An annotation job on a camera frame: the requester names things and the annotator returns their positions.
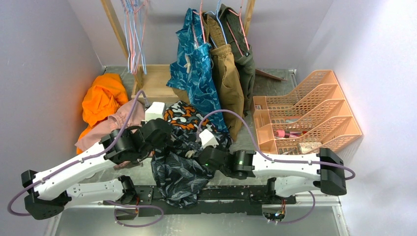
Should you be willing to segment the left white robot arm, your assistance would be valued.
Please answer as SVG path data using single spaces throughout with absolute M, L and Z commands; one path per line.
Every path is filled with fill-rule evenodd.
M 126 161 L 143 161 L 152 151 L 166 146 L 171 132 L 170 124 L 161 118 L 124 130 L 115 129 L 83 153 L 56 167 L 22 173 L 22 185 L 28 193 L 24 198 L 26 211 L 34 219 L 43 220 L 66 208 L 97 201 L 136 205 L 140 195 L 130 177 L 87 184 L 81 181 Z

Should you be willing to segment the dark leaf print shorts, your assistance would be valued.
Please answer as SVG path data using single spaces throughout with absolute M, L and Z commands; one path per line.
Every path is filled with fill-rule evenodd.
M 215 171 L 197 161 L 203 148 L 196 142 L 196 129 L 185 130 L 175 125 L 171 128 L 168 144 L 153 153 L 150 163 L 153 178 L 168 204 L 192 207 L 198 202 L 198 194 L 214 178 Z

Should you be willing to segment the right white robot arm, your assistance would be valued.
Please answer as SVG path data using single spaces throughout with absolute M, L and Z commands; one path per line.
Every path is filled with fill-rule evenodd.
M 265 191 L 266 199 L 272 204 L 283 197 L 312 190 L 333 196 L 347 194 L 347 169 L 343 160 L 329 148 L 321 147 L 318 153 L 279 155 L 254 150 L 229 153 L 206 147 L 197 161 L 210 172 L 220 171 L 229 178 L 272 177 L 273 186 Z

